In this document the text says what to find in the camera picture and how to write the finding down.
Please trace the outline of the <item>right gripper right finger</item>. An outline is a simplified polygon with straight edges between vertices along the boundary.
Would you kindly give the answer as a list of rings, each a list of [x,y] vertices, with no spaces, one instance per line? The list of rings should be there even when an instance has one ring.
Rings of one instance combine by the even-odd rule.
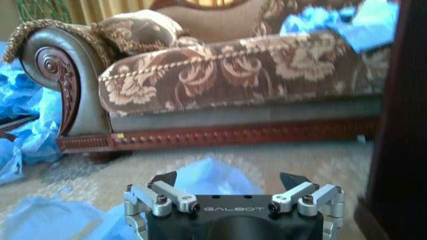
[[[344,224],[346,216],[346,193],[340,186],[326,184],[320,186],[302,175],[280,172],[279,178],[286,192],[276,193],[268,203],[268,211],[272,217],[291,212],[296,207],[303,217],[314,217],[324,213],[322,238],[335,240],[338,231]]]

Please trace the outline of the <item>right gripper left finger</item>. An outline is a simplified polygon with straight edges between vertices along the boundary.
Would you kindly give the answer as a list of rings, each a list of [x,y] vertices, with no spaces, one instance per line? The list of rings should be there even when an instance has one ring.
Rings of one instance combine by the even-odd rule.
[[[156,175],[145,185],[129,184],[123,193],[124,222],[132,228],[137,240],[148,239],[148,222],[141,214],[165,218],[174,209],[191,217],[200,211],[200,203],[194,194],[175,188],[175,171]]]

